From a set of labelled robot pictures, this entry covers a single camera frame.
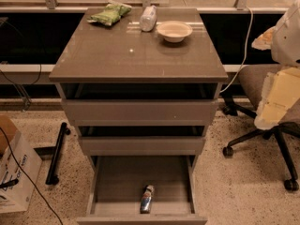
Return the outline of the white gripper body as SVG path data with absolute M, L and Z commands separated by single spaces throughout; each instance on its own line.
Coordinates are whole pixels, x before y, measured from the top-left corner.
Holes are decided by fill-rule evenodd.
M 300 0 L 295 0 L 277 21 L 271 54 L 281 65 L 300 67 Z

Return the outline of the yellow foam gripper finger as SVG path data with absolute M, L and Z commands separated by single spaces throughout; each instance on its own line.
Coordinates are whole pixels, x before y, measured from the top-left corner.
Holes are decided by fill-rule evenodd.
M 300 98 L 300 69 L 288 67 L 277 73 L 268 72 L 262 86 L 262 100 L 254 125 L 267 130 L 279 124 Z
M 257 38 L 253 40 L 251 43 L 251 47 L 257 50 L 270 50 L 273 40 L 273 33 L 274 33 L 275 27 L 270 27 L 266 31 L 264 31 L 262 34 L 260 34 Z

